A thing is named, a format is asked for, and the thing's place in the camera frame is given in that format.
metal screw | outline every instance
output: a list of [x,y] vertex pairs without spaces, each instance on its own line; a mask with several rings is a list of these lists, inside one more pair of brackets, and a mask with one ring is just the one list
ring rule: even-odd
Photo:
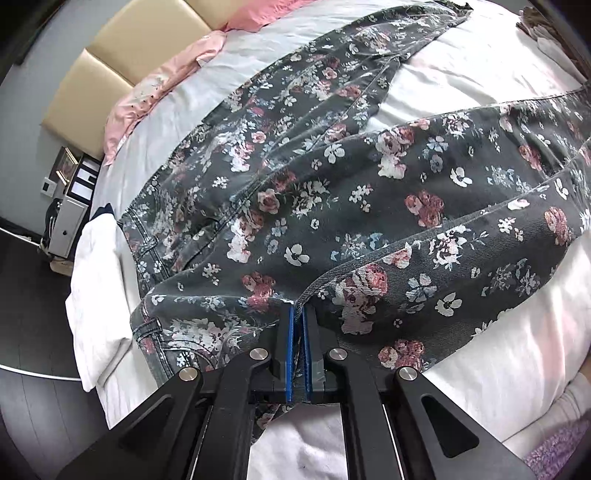
[[264,348],[255,348],[251,350],[250,355],[253,360],[264,360],[269,355],[269,352]]
[[199,376],[199,370],[193,367],[185,367],[179,373],[179,377],[181,380],[185,382],[190,382],[191,380],[195,380]]
[[342,348],[333,348],[329,352],[329,356],[332,360],[344,360],[347,358],[347,350],[343,350]]
[[418,373],[413,367],[402,367],[398,371],[398,375],[400,375],[400,378],[411,382],[418,376]]

pink pillowcase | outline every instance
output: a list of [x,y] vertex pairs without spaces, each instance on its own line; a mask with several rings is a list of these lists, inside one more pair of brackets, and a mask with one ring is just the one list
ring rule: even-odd
[[226,42],[226,34],[213,31],[190,44],[139,82],[112,108],[105,125],[105,159],[111,165],[134,128],[152,108],[185,78],[214,58]]
[[224,32],[230,30],[246,30],[258,32],[262,27],[273,23],[275,20],[293,12],[296,8],[303,7],[314,0],[251,0],[238,12],[223,28]]

wrinkled fabric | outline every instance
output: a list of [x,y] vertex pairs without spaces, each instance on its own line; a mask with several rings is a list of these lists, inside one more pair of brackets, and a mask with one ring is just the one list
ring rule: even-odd
[[[294,243],[299,260],[287,263],[281,235],[300,222],[314,232],[311,211],[338,202],[316,174],[342,156],[335,140],[355,135],[377,111],[402,60],[469,11],[438,3],[386,9],[318,38],[230,95],[146,184],[121,222],[145,296],[132,326],[160,384],[180,366],[223,364],[222,345],[230,355],[238,338],[272,324],[277,305],[293,302],[334,265],[318,257],[292,284],[275,285],[285,265],[307,258]],[[318,149],[323,162],[302,164],[316,179],[296,179],[286,168]],[[258,270],[260,249],[267,273]],[[161,283],[178,295],[150,291]]]
[[425,371],[532,295],[589,227],[587,90],[358,132],[468,9],[377,12],[238,89],[123,215],[159,384],[307,301],[339,343]]

picture frame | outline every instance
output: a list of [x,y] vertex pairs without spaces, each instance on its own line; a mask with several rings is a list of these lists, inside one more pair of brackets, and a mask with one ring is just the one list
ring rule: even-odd
[[70,183],[77,168],[78,160],[76,160],[76,157],[72,154],[69,148],[64,148],[56,167],[56,174],[64,184],[64,187]]

nightstand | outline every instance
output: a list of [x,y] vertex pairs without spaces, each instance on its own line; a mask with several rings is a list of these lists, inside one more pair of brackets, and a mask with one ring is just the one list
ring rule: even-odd
[[84,155],[79,160],[51,231],[48,251],[52,255],[69,258],[70,254],[73,254],[82,227],[88,221],[99,170],[100,163],[94,158]]

